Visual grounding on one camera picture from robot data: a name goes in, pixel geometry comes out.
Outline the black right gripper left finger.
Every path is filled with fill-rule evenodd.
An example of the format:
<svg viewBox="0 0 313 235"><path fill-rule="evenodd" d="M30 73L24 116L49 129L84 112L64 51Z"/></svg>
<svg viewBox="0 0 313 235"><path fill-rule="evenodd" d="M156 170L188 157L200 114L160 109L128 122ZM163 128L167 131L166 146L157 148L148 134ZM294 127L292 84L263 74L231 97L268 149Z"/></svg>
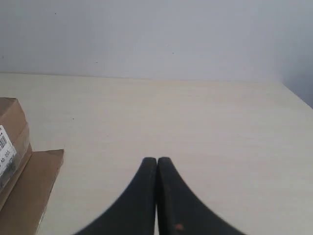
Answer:
<svg viewBox="0 0 313 235"><path fill-rule="evenodd" d="M117 200L78 235L153 235L157 161L142 160L133 179Z"/></svg>

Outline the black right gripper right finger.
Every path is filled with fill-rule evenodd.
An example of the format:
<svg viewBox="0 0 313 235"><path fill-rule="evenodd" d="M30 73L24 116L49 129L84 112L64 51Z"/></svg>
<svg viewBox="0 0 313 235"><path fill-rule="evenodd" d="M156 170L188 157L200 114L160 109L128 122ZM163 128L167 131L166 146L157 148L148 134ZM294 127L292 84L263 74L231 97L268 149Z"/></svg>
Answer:
<svg viewBox="0 0 313 235"><path fill-rule="evenodd" d="M160 235L241 234L192 192L168 157L157 162L157 219Z"/></svg>

